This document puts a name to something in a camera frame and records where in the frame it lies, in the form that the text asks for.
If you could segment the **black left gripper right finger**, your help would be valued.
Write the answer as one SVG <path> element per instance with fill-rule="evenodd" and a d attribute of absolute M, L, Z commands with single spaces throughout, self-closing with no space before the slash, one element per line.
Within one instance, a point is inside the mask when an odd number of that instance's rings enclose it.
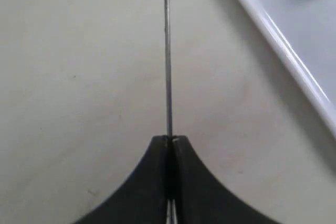
<path fill-rule="evenodd" d="M 173 148 L 178 177 L 178 223 L 276 223 L 224 187 L 186 136 L 177 136 Z"/>

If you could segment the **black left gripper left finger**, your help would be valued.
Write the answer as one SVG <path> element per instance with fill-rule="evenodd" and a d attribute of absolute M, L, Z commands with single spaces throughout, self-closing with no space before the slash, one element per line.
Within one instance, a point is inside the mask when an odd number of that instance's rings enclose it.
<path fill-rule="evenodd" d="M 167 137 L 154 136 L 131 175 L 76 223 L 166 223 Z"/>

